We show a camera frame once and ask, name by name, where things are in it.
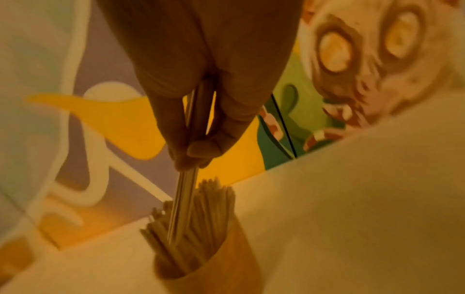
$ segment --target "fingernail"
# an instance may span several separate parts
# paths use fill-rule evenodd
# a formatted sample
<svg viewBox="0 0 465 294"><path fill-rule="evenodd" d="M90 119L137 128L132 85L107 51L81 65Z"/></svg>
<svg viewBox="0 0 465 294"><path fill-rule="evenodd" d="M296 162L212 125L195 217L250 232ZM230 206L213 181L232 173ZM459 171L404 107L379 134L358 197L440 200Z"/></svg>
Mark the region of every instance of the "fingernail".
<svg viewBox="0 0 465 294"><path fill-rule="evenodd" d="M218 145L210 140L197 141L189 145L187 155L190 157L213 158L221 156Z"/></svg>

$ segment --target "white table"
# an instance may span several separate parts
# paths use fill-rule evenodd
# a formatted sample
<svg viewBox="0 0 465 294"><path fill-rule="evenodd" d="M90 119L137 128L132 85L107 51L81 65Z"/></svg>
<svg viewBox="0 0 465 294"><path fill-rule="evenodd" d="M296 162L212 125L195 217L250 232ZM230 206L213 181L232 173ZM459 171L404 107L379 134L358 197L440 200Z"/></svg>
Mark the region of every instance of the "white table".
<svg viewBox="0 0 465 294"><path fill-rule="evenodd" d="M463 99L235 184L265 293L465 293ZM1 292L164 293L145 224L41 259Z"/></svg>

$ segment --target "painted eye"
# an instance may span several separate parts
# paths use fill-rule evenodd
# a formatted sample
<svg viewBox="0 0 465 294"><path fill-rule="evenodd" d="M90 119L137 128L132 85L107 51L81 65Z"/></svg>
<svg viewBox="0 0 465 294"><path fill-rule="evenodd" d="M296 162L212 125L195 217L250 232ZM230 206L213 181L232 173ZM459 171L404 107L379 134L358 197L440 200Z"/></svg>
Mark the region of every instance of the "painted eye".
<svg viewBox="0 0 465 294"><path fill-rule="evenodd" d="M405 58L418 42L420 35L420 21L413 12L404 12L387 30L384 38L386 50L393 56Z"/></svg>
<svg viewBox="0 0 465 294"><path fill-rule="evenodd" d="M318 46L322 65L333 73L345 71L352 59L351 43L337 32L327 32Z"/></svg>

